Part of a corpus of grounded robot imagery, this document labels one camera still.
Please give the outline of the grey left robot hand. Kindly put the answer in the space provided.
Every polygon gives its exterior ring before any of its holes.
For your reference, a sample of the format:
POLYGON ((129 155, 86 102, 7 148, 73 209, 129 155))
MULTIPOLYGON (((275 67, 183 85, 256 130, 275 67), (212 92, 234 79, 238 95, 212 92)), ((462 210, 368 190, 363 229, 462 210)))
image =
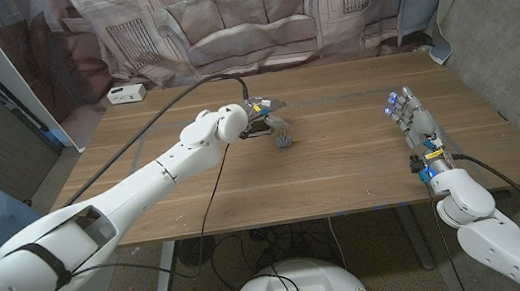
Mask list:
POLYGON ((240 138, 260 137, 273 131, 288 131, 290 124, 273 113, 287 106, 284 100, 263 97, 248 98, 241 105, 248 115, 248 126, 240 138))

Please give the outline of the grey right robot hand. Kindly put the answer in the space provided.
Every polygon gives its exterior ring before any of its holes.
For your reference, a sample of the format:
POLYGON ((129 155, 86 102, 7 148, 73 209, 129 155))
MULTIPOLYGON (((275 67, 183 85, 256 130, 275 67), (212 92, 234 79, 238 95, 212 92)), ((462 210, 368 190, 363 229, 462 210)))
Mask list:
POLYGON ((454 168, 438 122, 407 86, 389 94, 384 113, 398 126, 412 152, 409 168, 426 182, 454 168))

